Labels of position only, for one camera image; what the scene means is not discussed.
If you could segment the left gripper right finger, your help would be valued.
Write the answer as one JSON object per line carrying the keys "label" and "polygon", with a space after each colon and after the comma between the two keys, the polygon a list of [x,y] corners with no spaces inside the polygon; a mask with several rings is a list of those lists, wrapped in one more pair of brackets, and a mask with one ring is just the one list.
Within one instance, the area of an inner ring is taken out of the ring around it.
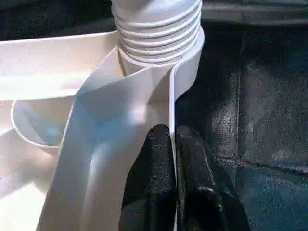
{"label": "left gripper right finger", "polygon": [[179,231],[249,231],[232,181],[200,134],[176,129]]}

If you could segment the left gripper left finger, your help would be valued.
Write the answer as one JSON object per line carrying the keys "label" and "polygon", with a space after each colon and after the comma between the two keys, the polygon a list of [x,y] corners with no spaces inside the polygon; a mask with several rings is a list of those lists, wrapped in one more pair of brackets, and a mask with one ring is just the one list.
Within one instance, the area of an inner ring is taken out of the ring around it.
{"label": "left gripper left finger", "polygon": [[172,231],[177,186],[169,128],[152,127],[126,180],[120,231]]}

